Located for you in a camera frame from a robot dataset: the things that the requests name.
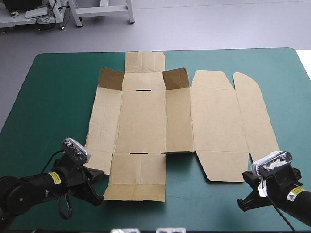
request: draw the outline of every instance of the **yellow warning label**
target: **yellow warning label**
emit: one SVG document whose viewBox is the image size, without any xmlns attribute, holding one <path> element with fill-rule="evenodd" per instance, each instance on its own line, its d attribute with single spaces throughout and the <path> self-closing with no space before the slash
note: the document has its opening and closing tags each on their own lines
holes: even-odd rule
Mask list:
<svg viewBox="0 0 311 233">
<path fill-rule="evenodd" d="M 58 175 L 56 172 L 48 172 L 48 174 L 49 174 L 50 176 L 52 176 L 52 178 L 53 178 L 55 184 L 60 184 L 60 183 L 62 183 L 62 181 L 61 181 L 59 175 Z"/>
<path fill-rule="evenodd" d="M 303 191 L 306 191 L 305 189 L 303 189 L 303 188 L 301 188 L 301 187 L 297 187 L 297 188 L 293 188 L 290 192 L 291 193 L 295 193 L 295 194 L 299 194 L 299 193 L 301 193 L 301 192 L 303 192 Z"/>
</svg>

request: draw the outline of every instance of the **label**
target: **label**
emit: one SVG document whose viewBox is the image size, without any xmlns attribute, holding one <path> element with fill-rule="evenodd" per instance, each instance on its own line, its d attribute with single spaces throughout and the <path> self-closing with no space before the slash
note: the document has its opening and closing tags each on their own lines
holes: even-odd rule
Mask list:
<svg viewBox="0 0 311 233">
<path fill-rule="evenodd" d="M 305 191 L 305 189 L 301 187 L 293 188 L 287 195 L 286 199 L 290 201 L 294 201 L 295 198 L 298 196 L 299 193 Z"/>
<path fill-rule="evenodd" d="M 56 172 L 48 172 L 48 174 L 50 176 L 52 176 L 55 184 L 61 184 L 62 183 L 62 181 L 60 180 L 59 175 Z"/>
</svg>

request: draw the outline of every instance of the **cardboard panel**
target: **cardboard panel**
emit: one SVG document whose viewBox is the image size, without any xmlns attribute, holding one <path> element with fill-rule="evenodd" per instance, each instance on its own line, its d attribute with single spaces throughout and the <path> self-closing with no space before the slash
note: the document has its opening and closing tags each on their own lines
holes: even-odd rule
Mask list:
<svg viewBox="0 0 311 233">
<path fill-rule="evenodd" d="M 280 150 L 260 87 L 242 73 L 234 73 L 233 79 L 253 161 Z"/>
<path fill-rule="evenodd" d="M 191 87 L 234 91 L 234 88 L 229 82 L 227 76 L 221 71 L 197 70 Z"/>
<path fill-rule="evenodd" d="M 203 78 L 206 79 L 206 83 L 211 84 L 211 88 L 198 85 L 197 78 L 202 79 L 203 72 L 195 73 L 196 87 L 191 87 L 191 115 L 195 149 L 199 151 L 248 152 L 242 118 L 233 87 L 227 85 L 230 82 L 224 73 L 221 75 L 221 80 L 217 78 L 220 77 L 220 72 L 207 71 L 206 73 L 208 75 Z"/>
<path fill-rule="evenodd" d="M 128 52 L 125 58 L 126 72 L 163 72 L 165 56 L 163 52 Z"/>
<path fill-rule="evenodd" d="M 166 91 L 166 152 L 194 152 L 190 89 Z"/>
<path fill-rule="evenodd" d="M 215 181 L 243 181 L 249 149 L 235 90 L 224 73 L 195 73 L 191 116 L 195 150 L 207 177 Z"/>
<path fill-rule="evenodd" d="M 109 185 L 104 194 L 105 200 L 165 202 L 165 184 L 163 185 Z"/>
<path fill-rule="evenodd" d="M 243 182 L 248 152 L 197 151 L 204 172 L 211 181 Z"/>
<path fill-rule="evenodd" d="M 114 154 L 106 200 L 165 201 L 165 154 Z"/>
<path fill-rule="evenodd" d="M 121 91 L 97 88 L 85 146 L 92 153 L 88 166 L 101 169 L 105 174 L 110 173 L 121 100 Z"/>
<path fill-rule="evenodd" d="M 123 90 L 165 90 L 161 72 L 125 73 Z"/>
<path fill-rule="evenodd" d="M 163 72 L 166 90 L 189 87 L 188 75 L 185 68 Z"/>
<path fill-rule="evenodd" d="M 102 170 L 106 175 L 110 174 L 111 152 L 100 152 L 97 150 L 88 150 L 91 153 L 90 161 L 85 164 L 86 167 Z"/>
<path fill-rule="evenodd" d="M 164 152 L 165 125 L 165 91 L 123 91 L 115 152 Z"/>
<path fill-rule="evenodd" d="M 122 91 L 124 72 L 102 67 L 98 86 L 108 89 Z"/>
</svg>

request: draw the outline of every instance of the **unfolded cardboard box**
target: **unfolded cardboard box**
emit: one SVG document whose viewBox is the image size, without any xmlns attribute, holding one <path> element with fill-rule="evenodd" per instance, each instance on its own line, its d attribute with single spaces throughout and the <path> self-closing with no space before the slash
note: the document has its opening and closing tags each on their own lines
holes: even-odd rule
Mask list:
<svg viewBox="0 0 311 233">
<path fill-rule="evenodd" d="M 279 150 L 257 83 L 235 73 L 165 70 L 164 53 L 132 52 L 102 68 L 86 147 L 110 173 L 108 200 L 165 201 L 165 154 L 196 151 L 212 181 L 242 182 L 253 159 Z"/>
</svg>

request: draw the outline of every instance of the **metal cart leg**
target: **metal cart leg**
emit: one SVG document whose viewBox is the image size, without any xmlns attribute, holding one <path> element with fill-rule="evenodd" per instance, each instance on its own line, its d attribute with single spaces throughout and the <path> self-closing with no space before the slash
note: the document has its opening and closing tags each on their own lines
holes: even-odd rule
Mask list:
<svg viewBox="0 0 311 233">
<path fill-rule="evenodd" d="M 132 0 L 126 0 L 126 4 L 127 4 L 128 15 L 130 18 L 130 23 L 135 23 Z"/>
<path fill-rule="evenodd" d="M 83 27 L 82 19 L 77 14 L 77 6 L 74 3 L 74 0 L 68 0 L 68 2 L 69 2 L 69 6 L 70 6 L 70 9 L 71 9 L 74 21 L 77 24 L 77 27 Z"/>
</svg>

